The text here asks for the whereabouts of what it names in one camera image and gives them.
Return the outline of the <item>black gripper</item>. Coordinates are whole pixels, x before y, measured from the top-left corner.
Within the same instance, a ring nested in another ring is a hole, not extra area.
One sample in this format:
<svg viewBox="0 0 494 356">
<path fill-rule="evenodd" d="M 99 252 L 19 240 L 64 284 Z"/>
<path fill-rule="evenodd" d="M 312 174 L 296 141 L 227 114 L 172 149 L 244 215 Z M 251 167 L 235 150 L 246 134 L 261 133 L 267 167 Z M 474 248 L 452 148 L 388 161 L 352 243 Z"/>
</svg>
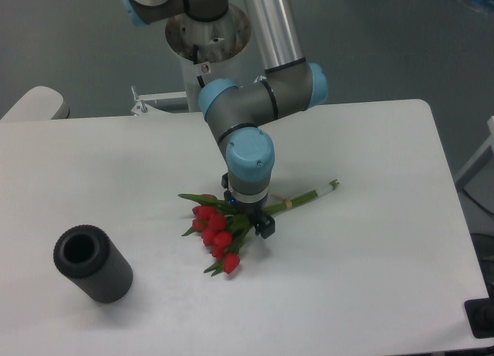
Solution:
<svg viewBox="0 0 494 356">
<path fill-rule="evenodd" d="M 243 195 L 230 185 L 227 173 L 223 174 L 221 185 L 225 189 L 225 201 L 235 210 L 249 217 L 257 236 L 268 239 L 276 231 L 275 219 L 263 211 L 268 197 L 268 188 L 259 194 Z"/>
</svg>

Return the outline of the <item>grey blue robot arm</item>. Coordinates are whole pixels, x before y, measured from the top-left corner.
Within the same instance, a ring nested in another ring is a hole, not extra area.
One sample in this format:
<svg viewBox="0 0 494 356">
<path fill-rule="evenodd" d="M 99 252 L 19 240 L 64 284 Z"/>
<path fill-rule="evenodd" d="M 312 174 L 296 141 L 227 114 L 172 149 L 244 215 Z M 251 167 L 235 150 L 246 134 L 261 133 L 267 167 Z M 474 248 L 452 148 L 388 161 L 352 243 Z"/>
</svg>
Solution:
<svg viewBox="0 0 494 356">
<path fill-rule="evenodd" d="M 328 86 L 306 61 L 290 0 L 244 2 L 122 0 L 138 25 L 165 21 L 167 44 L 186 65 L 189 109 L 202 113 L 225 159 L 225 200 L 267 238 L 275 151 L 262 125 L 322 104 Z"/>
</svg>

